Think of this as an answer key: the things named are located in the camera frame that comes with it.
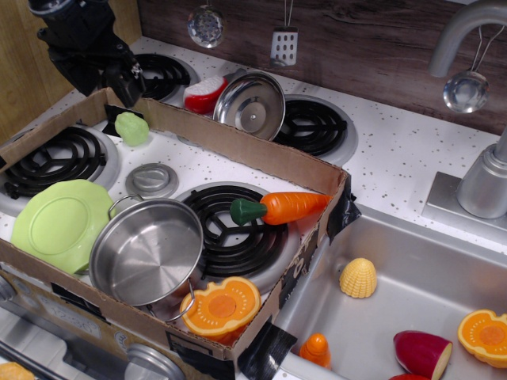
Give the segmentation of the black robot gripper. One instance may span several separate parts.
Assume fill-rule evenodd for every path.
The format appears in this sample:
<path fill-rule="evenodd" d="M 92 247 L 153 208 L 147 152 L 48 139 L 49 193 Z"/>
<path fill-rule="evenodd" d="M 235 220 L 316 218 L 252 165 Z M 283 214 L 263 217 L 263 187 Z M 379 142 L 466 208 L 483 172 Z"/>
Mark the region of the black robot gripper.
<path fill-rule="evenodd" d="M 116 17 L 107 1 L 29 1 L 28 7 L 46 24 L 37 37 L 48 45 L 51 62 L 77 91 L 89 96 L 104 72 L 106 86 L 126 108 L 143 96 L 143 71 L 115 34 Z"/>

